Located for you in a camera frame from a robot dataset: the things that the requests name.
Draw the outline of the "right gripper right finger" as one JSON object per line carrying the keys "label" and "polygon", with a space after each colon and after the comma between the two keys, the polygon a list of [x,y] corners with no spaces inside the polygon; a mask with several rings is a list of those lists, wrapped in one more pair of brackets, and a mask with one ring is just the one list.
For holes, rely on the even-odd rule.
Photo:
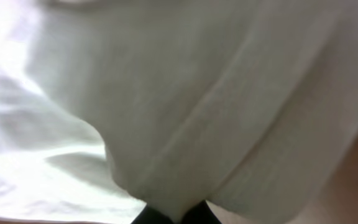
{"label": "right gripper right finger", "polygon": [[190,209],[181,224],[222,224],[204,200]]}

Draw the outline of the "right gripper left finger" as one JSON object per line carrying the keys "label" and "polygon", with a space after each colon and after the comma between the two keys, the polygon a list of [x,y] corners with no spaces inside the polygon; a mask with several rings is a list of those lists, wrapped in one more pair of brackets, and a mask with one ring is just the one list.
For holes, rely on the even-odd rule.
{"label": "right gripper left finger", "polygon": [[146,205],[131,224],[173,224],[164,214]]}

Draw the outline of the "white printed t-shirt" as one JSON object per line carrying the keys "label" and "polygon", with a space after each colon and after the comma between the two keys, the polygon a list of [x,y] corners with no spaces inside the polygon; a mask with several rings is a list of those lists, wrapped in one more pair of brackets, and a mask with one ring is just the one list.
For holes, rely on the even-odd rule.
{"label": "white printed t-shirt", "polygon": [[358,1],[0,1],[0,219],[286,223],[358,137]]}

